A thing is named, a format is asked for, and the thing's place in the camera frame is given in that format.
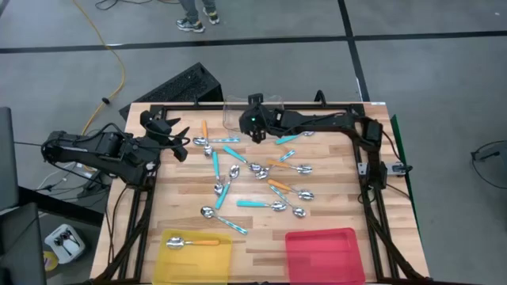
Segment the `yellow plastic bin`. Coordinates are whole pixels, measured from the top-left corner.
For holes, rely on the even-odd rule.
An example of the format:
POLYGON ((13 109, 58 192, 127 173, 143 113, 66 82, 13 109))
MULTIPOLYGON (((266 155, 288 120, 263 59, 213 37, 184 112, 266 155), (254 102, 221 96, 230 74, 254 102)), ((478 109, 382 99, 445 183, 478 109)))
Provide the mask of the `yellow plastic bin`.
POLYGON ((231 251, 232 239, 228 234, 163 230, 151 281, 154 285, 226 285, 231 267, 231 251), (220 240, 220 245, 186 245, 179 250, 167 248, 166 241, 175 236, 190 241, 220 240))

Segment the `white box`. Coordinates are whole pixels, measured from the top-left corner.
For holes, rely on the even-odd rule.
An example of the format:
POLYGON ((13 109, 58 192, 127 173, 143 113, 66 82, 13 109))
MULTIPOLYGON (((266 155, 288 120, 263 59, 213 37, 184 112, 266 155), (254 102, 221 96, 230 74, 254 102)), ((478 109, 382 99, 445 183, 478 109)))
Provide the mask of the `white box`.
POLYGON ((78 235, 78 232, 75 230, 75 228, 68 224, 62 224, 53 230, 48 236, 44 238, 44 243, 48 245, 53 253, 59 258, 60 264, 68 264, 78 259, 86 250, 86 243, 84 240, 78 235), (77 249, 77 246, 75 244, 66 241, 66 247, 74 252, 72 256, 69 256, 62 247, 55 245, 53 242, 57 236, 65 231, 70 231, 74 238, 80 243, 79 249, 77 249))

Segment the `large black monitor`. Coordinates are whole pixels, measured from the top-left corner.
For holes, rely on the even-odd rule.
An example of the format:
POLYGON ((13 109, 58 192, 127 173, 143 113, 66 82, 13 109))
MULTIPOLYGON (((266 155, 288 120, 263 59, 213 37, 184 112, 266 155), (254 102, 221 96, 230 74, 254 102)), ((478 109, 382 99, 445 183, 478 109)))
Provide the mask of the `large black monitor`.
POLYGON ((46 285, 38 208, 0 215, 0 285, 46 285))

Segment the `red plastic bin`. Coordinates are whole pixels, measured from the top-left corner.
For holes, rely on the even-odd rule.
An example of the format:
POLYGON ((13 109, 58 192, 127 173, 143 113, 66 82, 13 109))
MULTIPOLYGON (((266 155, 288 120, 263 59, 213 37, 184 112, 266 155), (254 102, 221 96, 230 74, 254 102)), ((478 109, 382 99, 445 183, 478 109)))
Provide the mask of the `red plastic bin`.
POLYGON ((364 285, 356 232, 351 228, 285 234, 291 285, 364 285))

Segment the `yellow tape roll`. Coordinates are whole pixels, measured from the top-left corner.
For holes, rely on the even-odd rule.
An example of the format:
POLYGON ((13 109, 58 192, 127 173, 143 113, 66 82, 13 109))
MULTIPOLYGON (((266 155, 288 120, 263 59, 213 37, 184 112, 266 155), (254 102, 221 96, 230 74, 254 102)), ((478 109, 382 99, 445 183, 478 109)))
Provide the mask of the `yellow tape roll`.
POLYGON ((43 251, 44 270, 51 272, 59 264, 59 258, 52 251, 43 251))

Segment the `person's shoes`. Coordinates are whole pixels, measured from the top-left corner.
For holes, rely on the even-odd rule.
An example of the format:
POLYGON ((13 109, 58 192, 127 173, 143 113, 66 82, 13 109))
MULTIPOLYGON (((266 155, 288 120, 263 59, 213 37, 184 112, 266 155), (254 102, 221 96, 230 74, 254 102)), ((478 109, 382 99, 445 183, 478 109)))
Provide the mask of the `person's shoes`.
MULTIPOLYGON (((217 25, 220 23, 215 0, 201 1, 204 5, 203 12, 208 17, 209 22, 212 25, 217 25)), ((205 27, 199 19, 199 13, 196 9, 196 0, 179 0, 179 2, 185 11, 185 17, 176 20, 177 28, 183 32, 204 32, 205 27)))

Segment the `clear plastic bin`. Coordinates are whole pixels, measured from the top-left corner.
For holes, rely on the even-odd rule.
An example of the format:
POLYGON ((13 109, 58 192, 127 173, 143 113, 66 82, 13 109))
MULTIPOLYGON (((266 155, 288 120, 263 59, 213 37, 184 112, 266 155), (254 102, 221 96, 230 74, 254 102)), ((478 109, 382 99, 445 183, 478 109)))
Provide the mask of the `clear plastic bin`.
MULTIPOLYGON (((263 105, 269 110, 284 108, 284 100, 277 95, 263 95, 263 105)), ((239 118, 249 107, 248 96, 227 95, 224 97, 223 126, 227 129, 230 137, 242 137, 240 132, 239 118)))

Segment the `black earphones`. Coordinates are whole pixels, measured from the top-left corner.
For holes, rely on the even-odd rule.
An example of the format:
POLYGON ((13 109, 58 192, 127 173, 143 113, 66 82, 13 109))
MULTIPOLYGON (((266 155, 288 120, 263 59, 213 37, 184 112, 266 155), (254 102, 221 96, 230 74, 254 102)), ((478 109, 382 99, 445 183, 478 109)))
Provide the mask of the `black earphones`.
POLYGON ((54 242, 55 245, 57 245, 59 247, 62 247, 63 250, 69 256, 72 256, 74 254, 74 252, 72 250, 69 250, 66 247, 66 241, 75 244, 77 246, 77 249, 79 249, 80 243, 74 238, 74 236, 72 235, 72 233, 70 231, 65 231, 65 232, 61 233, 59 236, 57 236, 53 240, 53 242, 54 242))

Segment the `black perforated box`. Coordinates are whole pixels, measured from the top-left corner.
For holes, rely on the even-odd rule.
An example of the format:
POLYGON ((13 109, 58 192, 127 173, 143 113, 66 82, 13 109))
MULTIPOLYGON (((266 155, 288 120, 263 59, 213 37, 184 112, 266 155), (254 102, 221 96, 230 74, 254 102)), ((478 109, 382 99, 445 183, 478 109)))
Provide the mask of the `black perforated box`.
POLYGON ((134 103, 221 101, 221 84, 202 63, 196 63, 134 100, 134 103))

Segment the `black desk beam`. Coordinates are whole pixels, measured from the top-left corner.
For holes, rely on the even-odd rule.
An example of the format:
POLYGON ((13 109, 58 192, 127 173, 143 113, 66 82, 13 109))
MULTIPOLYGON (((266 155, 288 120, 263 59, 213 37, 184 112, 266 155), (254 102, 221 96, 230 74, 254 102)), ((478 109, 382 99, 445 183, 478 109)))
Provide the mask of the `black desk beam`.
POLYGON ((103 214, 100 212, 19 186, 17 205, 22 206, 27 203, 35 203, 38 209, 44 213, 62 216, 92 226, 101 226, 103 222, 103 214))

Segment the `grey box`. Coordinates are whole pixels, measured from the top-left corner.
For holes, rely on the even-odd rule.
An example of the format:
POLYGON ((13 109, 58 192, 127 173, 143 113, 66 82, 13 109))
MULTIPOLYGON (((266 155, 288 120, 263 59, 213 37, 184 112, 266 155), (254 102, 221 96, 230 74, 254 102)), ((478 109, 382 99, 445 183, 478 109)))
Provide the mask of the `grey box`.
POLYGON ((388 176, 405 176, 408 172, 408 166, 405 165, 403 162, 386 162, 385 166, 387 168, 387 175, 388 176))

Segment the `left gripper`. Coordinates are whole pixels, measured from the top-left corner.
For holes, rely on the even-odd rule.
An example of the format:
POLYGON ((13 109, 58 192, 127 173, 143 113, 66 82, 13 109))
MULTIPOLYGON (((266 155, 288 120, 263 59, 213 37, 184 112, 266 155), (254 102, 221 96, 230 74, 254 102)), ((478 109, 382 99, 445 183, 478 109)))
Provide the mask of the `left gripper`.
POLYGON ((175 118, 171 120, 164 120, 156 117, 156 114, 149 111, 144 111, 140 115, 140 123, 147 130, 147 135, 157 141, 160 146, 165 148, 172 147, 174 157, 179 161, 183 162, 188 155, 188 151, 185 146, 190 143, 187 132, 190 127, 186 127, 180 133, 176 134, 171 140, 169 137, 172 129, 171 127, 177 124, 181 119, 175 118))

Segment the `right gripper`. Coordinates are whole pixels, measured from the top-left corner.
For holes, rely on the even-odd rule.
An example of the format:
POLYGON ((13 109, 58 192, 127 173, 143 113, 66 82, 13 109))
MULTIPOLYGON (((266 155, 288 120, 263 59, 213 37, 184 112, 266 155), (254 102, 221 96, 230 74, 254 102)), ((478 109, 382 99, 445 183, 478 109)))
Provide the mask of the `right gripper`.
POLYGON ((248 109, 240 115, 239 127, 243 134, 250 134, 252 141, 260 144, 266 139, 266 132, 276 134, 274 126, 273 111, 266 108, 263 93, 251 94, 247 97, 248 109))

